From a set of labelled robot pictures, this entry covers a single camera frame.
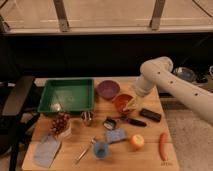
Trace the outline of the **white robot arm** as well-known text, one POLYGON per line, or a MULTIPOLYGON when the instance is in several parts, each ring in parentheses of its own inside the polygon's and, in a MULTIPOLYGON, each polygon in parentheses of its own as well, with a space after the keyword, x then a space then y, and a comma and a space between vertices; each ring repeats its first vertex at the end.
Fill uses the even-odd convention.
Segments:
POLYGON ((171 73, 172 69, 173 62, 166 56, 143 62, 133 83, 135 93, 144 97, 159 86, 213 125, 213 93, 178 78, 171 73))

